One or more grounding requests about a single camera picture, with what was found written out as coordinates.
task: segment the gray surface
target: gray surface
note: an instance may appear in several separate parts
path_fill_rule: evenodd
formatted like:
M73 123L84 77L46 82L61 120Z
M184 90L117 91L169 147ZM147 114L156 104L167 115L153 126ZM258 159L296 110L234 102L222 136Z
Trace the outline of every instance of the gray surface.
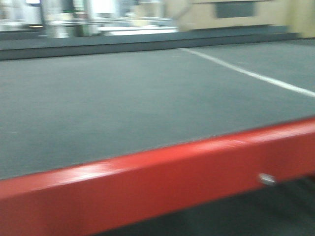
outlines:
M313 46L197 50L314 88ZM281 66L294 57L300 80ZM180 50L2 61L0 74L2 179L315 115L313 98Z
M171 36L177 33L165 33L167 36ZM118 36L120 39L126 40L125 36ZM188 47L201 47L210 45L222 45L222 44L237 44L237 43L253 43L253 42L271 42L271 41L283 41L293 40L297 38L296 33L277 33L277 34L263 34L263 35L243 35L243 36L229 36L229 37L207 37L207 38L194 38L194 39L161 39L158 41L138 42L138 43L119 43L113 39L114 44L104 42L102 45L87 45L87 46L71 46L71 47L37 47L31 49L13 49L3 50L0 53L0 60L9 59L30 59L30 58L49 58L49 57L65 57L65 56L77 56L77 55L92 55L92 54L105 54L105 53L117 53L117 52L138 52L138 51L150 51L150 50L166 50L176 48L188 48Z
M56 47L74 47L74 46L94 46L110 44L127 43L145 43L145 42L164 42L186 39L202 39L231 37L258 34L279 34L287 33L287 26L256 26L227 29L209 29L200 31L177 32L177 33L159 33L147 35L125 35L125 36L90 36L75 38L43 38L20 41L0 41L0 50L17 50L33 48L56 48Z
M12 41L12 40L34 40L34 39L38 39L41 35L43 35L43 33L41 33L40 31L14 31L14 32L10 32L10 31L0 31L0 45L1 45L1 41L2 40L6 40L6 41Z

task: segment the red metal frame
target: red metal frame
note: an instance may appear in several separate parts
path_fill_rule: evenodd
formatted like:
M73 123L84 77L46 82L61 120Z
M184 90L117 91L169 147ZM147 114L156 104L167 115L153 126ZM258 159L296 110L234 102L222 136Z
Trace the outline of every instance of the red metal frame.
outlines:
M0 181L2 236L83 236L315 171L315 118Z

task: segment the floor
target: floor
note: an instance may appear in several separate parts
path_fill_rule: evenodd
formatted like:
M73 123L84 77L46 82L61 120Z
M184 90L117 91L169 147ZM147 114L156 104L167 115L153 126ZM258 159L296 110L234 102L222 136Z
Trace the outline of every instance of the floor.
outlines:
M315 40L0 61L0 179L314 116L314 61ZM314 195L303 179L104 235L314 235Z

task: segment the white line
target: white line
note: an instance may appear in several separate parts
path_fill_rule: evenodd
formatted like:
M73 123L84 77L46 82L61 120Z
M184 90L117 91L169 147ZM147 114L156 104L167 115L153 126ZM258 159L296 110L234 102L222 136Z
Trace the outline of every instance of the white line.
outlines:
M191 49L180 48L179 50L182 50L184 52L188 52L190 54L197 55L197 56L202 57L204 59L210 60L210 61L212 61L212 62L214 62L216 64L222 65L222 66L224 66L226 68L229 68L231 70L235 70L235 71L243 73L245 75L252 76L252 77L254 77L256 79L265 81L267 83L270 83L270 84L282 87L284 89L291 90L291 91L294 91L294 92L297 92L297 93L300 93L300 94L303 94L303 95L315 98L315 92L313 92L313 91L310 91L310 90L307 90L307 89L304 89L304 88L300 88L300 87L294 86L292 84L288 84L286 82L282 82L280 80L276 80L276 79L268 77L268 76L260 75L260 74L257 74L257 73L245 70L245 69L243 69L241 67L238 67L238 66L232 65L232 64L230 64L228 62L225 62L223 60L220 60L219 58L215 58L215 57L212 57L212 56L209 56L207 54L200 53L200 52L197 52L197 51L194 51L194 50L191 50Z

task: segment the metal bolt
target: metal bolt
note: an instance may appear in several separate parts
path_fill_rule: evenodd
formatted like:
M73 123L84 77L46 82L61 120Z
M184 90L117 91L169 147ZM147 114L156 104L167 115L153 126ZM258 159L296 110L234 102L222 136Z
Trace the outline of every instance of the metal bolt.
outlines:
M276 178L268 174L259 174L258 180L262 184L265 184L268 186L274 186L277 183Z

